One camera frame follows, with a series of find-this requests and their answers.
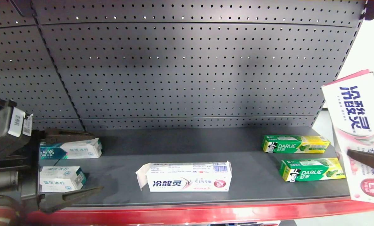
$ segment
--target sensodyne toothpaste box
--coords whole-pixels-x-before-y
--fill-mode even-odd
[[[85,174],[79,166],[44,166],[39,172],[39,191],[68,192],[82,188]]]
[[[67,143],[40,143],[41,159],[96,159],[102,154],[99,138]]]
[[[232,166],[223,163],[148,163],[137,172],[151,192],[229,191]]]

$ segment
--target perforated metal back panel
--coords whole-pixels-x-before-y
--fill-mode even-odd
[[[34,113],[33,128],[46,127],[40,119],[74,119],[76,126],[70,128],[82,130],[34,24],[33,18],[21,17],[8,1],[0,1],[0,98],[12,99],[20,109]],[[63,126],[51,122],[48,127]]]
[[[35,24],[33,18],[24,18],[15,10],[9,0],[0,0],[0,28]]]
[[[324,102],[320,87],[338,75],[363,7],[34,2],[48,53],[87,129],[311,126]]]

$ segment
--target robotic arm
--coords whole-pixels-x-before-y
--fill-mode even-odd
[[[0,100],[0,193],[15,190],[20,200],[0,194],[0,202],[9,203],[20,219],[40,210],[53,213],[91,196],[103,187],[66,193],[38,194],[39,144],[65,143],[94,139],[91,133],[48,128],[32,130],[32,115],[16,107],[12,100]]]

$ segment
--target store shelf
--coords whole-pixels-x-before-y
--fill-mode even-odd
[[[63,223],[62,219],[100,224],[233,222],[242,216],[252,220],[283,220],[374,209],[374,204],[350,201],[345,179],[302,183],[282,180],[278,173],[282,159],[336,156],[332,146],[324,154],[262,152],[264,135],[317,135],[309,127],[108,130],[94,133],[103,144],[104,152],[99,159],[60,160],[56,166],[81,166],[88,176],[84,188],[105,186],[104,190],[49,217],[34,213],[29,219],[31,222]],[[231,162],[233,169],[230,190],[226,193],[151,193],[148,187],[140,190],[135,176],[135,171],[145,163],[226,160]],[[248,212],[235,212],[234,209],[238,208],[245,208]],[[283,212],[276,214],[273,212],[276,209]],[[75,214],[82,215],[84,220]],[[194,214],[198,214],[201,221],[197,221],[198,216]],[[169,216],[170,220],[163,219],[163,216]]]

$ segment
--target green toothpaste box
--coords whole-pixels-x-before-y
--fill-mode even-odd
[[[324,153],[330,142],[322,136],[264,136],[265,153]]]
[[[96,159],[101,154],[99,138],[55,144],[41,142],[39,151],[41,159]]]
[[[279,173],[289,182],[345,178],[338,158],[282,160]]]

